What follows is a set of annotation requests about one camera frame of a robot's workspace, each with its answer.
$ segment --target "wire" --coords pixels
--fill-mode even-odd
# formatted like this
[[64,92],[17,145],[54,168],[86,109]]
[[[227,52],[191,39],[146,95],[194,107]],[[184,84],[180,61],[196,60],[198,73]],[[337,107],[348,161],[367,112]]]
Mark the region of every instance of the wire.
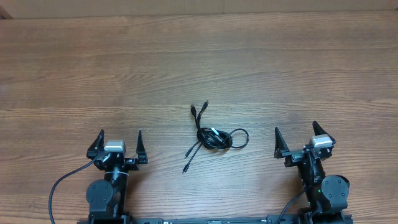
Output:
[[313,170],[312,156],[311,156],[311,154],[309,152],[307,152],[307,156],[308,156],[308,160],[309,160],[309,163],[310,163],[310,171],[311,171],[311,174],[310,174],[311,181],[310,181],[309,185],[312,185],[314,183],[314,181],[315,181],[315,174],[314,174],[314,170]]
[[298,193],[298,195],[296,195],[294,198],[292,198],[292,199],[288,202],[288,204],[285,206],[285,208],[284,208],[284,209],[282,210],[282,212],[280,213],[277,224],[280,224],[280,221],[282,220],[282,217],[283,217],[283,215],[285,214],[285,212],[287,211],[287,209],[288,209],[297,199],[299,199],[299,197],[300,197],[301,195],[303,195],[305,192],[307,192],[311,186],[312,186],[312,185],[306,186],[300,193]]
[[81,171],[82,169],[87,168],[88,166],[92,165],[94,163],[94,161],[97,159],[98,155],[89,163],[87,163],[86,165],[82,166],[81,168],[74,170],[68,174],[63,175],[61,178],[59,178],[56,183],[54,184],[54,186],[52,186],[51,192],[50,192],[50,198],[49,198],[49,215],[50,215],[50,220],[52,224],[55,224],[54,222],[54,217],[52,215],[52,195],[54,194],[54,190],[57,187],[57,185],[65,178],[69,177],[72,174],[76,174],[77,172]]
[[[195,118],[195,123],[196,123],[197,130],[198,130],[197,131],[198,141],[188,150],[188,152],[185,154],[185,158],[187,158],[189,156],[189,154],[192,152],[193,148],[197,144],[200,143],[200,145],[196,149],[195,153],[193,154],[193,156],[191,157],[189,162],[185,165],[185,167],[182,171],[182,174],[185,174],[187,172],[192,159],[195,157],[196,153],[199,151],[199,149],[202,146],[205,146],[207,149],[227,149],[230,147],[233,149],[243,149],[249,143],[249,133],[243,128],[237,128],[237,129],[231,131],[230,133],[227,133],[225,131],[216,130],[214,128],[201,128],[200,127],[201,115],[206,110],[208,104],[209,104],[209,101],[206,101],[205,104],[203,104],[200,112],[198,113],[198,116],[197,116],[196,108],[193,105],[191,105],[191,114]],[[235,133],[236,131],[243,131],[247,136],[246,142],[241,146],[233,146],[232,145],[233,141],[232,141],[231,135],[233,133]]]

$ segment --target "wood grain surface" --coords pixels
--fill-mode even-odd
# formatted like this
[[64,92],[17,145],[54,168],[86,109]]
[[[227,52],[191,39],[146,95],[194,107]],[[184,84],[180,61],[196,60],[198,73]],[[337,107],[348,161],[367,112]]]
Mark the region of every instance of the wood grain surface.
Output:
[[[274,159],[274,128],[300,148],[313,120],[338,142],[323,167],[350,180],[346,212],[397,223],[397,24],[396,11],[0,21],[0,223],[50,223],[52,185],[88,162],[101,128],[129,156],[142,129],[149,164],[126,204],[137,218],[278,214],[302,187]],[[182,175],[190,105],[205,100],[203,126],[250,142],[201,149]],[[92,166],[60,183],[58,224],[87,217],[102,177]]]
[[15,19],[396,10],[398,0],[0,0]]

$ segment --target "black usb cable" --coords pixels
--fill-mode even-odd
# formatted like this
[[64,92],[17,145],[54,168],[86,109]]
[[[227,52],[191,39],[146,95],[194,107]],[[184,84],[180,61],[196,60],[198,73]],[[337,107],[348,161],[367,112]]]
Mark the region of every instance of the black usb cable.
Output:
[[[189,162],[185,165],[182,174],[185,174],[189,168],[189,165],[192,161],[192,159],[195,157],[195,155],[197,154],[197,152],[199,151],[199,149],[202,146],[205,146],[207,149],[227,149],[227,148],[234,148],[234,149],[243,149],[244,147],[246,147],[246,145],[249,142],[249,133],[243,129],[243,128],[237,128],[233,131],[231,131],[230,133],[226,133],[225,131],[220,131],[220,130],[216,130],[214,128],[201,128],[200,127],[200,118],[201,118],[201,114],[206,110],[207,106],[209,104],[209,101],[206,101],[205,104],[202,106],[200,112],[198,113],[197,116],[197,110],[196,108],[191,105],[191,114],[193,115],[193,117],[195,118],[195,123],[197,126],[197,138],[198,141],[188,150],[188,152],[185,154],[185,158],[187,158],[189,156],[189,154],[192,152],[193,148],[199,144],[199,146],[197,147],[195,153],[193,153],[193,156],[191,157],[191,159],[189,160]],[[242,145],[242,146],[233,146],[232,143],[232,134],[236,131],[243,131],[245,132],[247,138],[246,138],[246,142]]]

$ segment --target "wooden table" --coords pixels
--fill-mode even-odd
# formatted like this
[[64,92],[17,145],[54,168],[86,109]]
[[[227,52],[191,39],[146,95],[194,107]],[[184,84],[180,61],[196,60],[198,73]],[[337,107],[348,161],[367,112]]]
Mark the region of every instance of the wooden table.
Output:
[[[298,149],[313,120],[338,141],[323,167],[351,181],[346,212],[397,223],[397,24],[396,11],[0,21],[0,223],[50,223],[51,187],[88,162],[100,129],[129,156],[142,129],[149,164],[126,205],[137,218],[278,214],[302,186],[274,159],[274,128]],[[245,128],[250,142],[201,149],[182,175],[190,105],[205,100],[202,126]],[[57,224],[87,217],[101,178],[91,166],[60,183]]]

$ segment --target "wall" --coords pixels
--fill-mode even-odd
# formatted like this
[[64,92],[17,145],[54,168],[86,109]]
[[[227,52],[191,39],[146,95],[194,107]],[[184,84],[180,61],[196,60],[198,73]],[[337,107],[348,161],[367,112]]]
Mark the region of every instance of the wall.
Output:
[[11,15],[0,5],[0,19],[12,19]]
[[217,14],[245,12],[393,10],[398,0],[0,0],[16,19]]

